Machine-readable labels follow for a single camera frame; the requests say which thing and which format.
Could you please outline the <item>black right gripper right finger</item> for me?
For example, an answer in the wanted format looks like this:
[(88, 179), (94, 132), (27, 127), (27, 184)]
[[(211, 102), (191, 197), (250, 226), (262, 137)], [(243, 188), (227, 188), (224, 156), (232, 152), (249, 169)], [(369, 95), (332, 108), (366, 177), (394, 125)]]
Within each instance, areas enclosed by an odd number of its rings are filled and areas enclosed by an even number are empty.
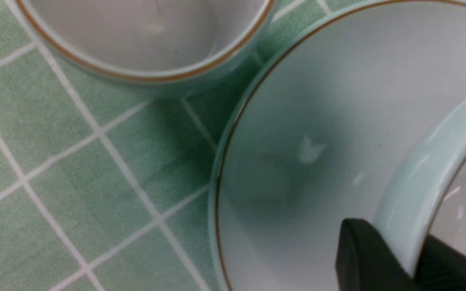
[(429, 234), (414, 280), (421, 291), (466, 291), (466, 256)]

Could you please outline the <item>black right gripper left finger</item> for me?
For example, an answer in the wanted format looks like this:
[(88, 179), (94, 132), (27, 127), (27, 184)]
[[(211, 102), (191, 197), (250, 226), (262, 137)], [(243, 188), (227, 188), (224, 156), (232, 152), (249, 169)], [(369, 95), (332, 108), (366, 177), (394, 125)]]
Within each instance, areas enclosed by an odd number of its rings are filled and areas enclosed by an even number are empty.
[(335, 271), (341, 291), (418, 291), (379, 234), (364, 219), (342, 220)]

